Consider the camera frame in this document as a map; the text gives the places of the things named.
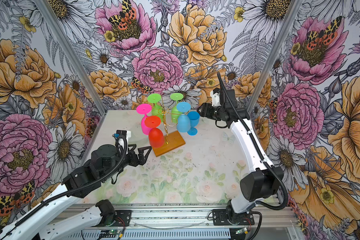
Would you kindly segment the red wine glass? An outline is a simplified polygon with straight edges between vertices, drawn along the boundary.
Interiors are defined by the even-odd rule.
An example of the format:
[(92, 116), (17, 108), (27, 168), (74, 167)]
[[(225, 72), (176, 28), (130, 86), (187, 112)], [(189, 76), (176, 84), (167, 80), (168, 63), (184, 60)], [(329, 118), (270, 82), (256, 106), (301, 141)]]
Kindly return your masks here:
[(160, 124), (161, 119), (157, 116), (150, 116), (145, 119), (146, 127), (151, 129), (149, 132), (149, 141), (153, 148), (160, 148), (165, 142), (164, 134), (158, 128)]

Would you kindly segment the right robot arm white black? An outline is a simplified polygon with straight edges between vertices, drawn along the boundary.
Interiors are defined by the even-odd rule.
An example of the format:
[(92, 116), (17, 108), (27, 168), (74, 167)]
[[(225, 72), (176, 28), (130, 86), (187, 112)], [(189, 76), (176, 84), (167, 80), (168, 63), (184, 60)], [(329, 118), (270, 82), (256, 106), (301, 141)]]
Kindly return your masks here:
[(283, 183), (284, 171), (276, 167), (263, 150), (246, 109), (213, 106), (203, 103), (197, 109), (201, 117), (226, 122), (240, 143), (249, 173), (240, 180), (241, 192), (228, 202), (227, 220), (238, 224), (253, 214), (258, 205), (270, 210), (283, 210), (288, 204), (288, 191)]

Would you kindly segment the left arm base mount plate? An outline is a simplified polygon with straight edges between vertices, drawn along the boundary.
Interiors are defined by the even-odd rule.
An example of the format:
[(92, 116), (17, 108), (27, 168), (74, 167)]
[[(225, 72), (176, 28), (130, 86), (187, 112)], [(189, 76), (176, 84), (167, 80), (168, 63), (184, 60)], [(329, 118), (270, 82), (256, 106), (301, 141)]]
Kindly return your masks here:
[(131, 210), (116, 210), (108, 214), (104, 222), (106, 227), (128, 227), (132, 218)]

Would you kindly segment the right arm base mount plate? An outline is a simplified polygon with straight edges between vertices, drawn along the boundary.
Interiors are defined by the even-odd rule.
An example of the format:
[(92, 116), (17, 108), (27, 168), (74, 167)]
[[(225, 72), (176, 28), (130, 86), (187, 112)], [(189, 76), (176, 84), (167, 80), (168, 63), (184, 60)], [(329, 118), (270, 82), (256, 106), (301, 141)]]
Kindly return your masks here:
[(237, 214), (227, 209), (212, 210), (214, 226), (253, 226), (255, 219), (252, 214)]

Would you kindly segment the blue wine glass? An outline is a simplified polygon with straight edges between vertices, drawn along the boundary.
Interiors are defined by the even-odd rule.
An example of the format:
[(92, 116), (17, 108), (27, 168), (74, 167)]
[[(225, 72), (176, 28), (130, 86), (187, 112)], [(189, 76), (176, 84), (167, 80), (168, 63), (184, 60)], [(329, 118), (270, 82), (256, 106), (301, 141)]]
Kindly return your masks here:
[(198, 112), (189, 112), (187, 116), (190, 119), (191, 128), (188, 130), (190, 136), (195, 136), (198, 133), (196, 126), (199, 124), (200, 114)]
[(177, 123), (177, 130), (180, 133), (186, 133), (191, 129), (191, 121), (187, 113), (191, 110), (191, 105), (187, 102), (177, 104), (177, 110), (180, 112)]

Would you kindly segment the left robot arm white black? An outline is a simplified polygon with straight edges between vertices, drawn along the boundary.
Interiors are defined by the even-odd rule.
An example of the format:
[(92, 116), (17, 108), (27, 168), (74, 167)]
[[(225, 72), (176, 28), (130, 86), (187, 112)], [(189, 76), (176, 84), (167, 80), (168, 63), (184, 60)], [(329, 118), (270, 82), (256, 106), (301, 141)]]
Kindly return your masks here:
[(93, 151), (91, 158), (66, 176), (63, 182), (20, 219), (5, 227), (0, 226), (0, 240), (52, 240), (63, 238), (78, 229), (108, 225), (116, 220), (110, 201), (101, 200), (70, 220), (52, 224), (60, 213), (98, 189), (125, 167), (143, 166), (152, 147), (137, 148), (103, 145)]

